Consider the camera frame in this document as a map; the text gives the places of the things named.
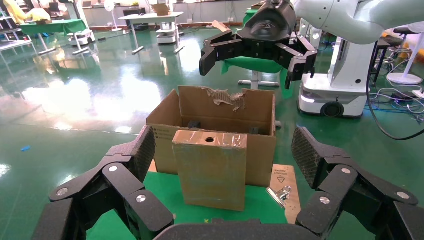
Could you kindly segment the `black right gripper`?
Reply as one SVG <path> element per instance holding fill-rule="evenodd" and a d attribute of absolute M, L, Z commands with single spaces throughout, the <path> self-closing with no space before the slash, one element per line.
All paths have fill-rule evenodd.
<path fill-rule="evenodd" d="M 304 36 L 289 44 L 297 24 L 288 0 L 267 0 L 236 34 L 221 32 L 203 41 L 199 73 L 206 76 L 216 62 L 236 57 L 274 60 L 287 70 L 284 88 L 301 81 L 304 74 L 315 74 L 318 50 Z"/>

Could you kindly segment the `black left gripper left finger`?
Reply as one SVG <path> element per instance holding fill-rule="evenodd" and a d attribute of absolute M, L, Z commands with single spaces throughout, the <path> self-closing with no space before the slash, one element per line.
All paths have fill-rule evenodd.
<path fill-rule="evenodd" d="M 152 240 L 174 224 L 168 208 L 144 185 L 155 155 L 155 134 L 111 147 L 97 166 L 49 195 L 34 240 L 84 240 L 102 215 L 114 211 L 138 240 Z"/>

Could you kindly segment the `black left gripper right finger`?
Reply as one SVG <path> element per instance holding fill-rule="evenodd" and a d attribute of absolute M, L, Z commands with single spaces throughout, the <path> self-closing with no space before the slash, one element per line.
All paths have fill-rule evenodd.
<path fill-rule="evenodd" d="M 377 240 L 421 240 L 424 210 L 409 191 L 361 168 L 342 148 L 295 129 L 291 151 L 314 190 L 296 225 L 325 240 L 343 212 L 353 215 Z"/>

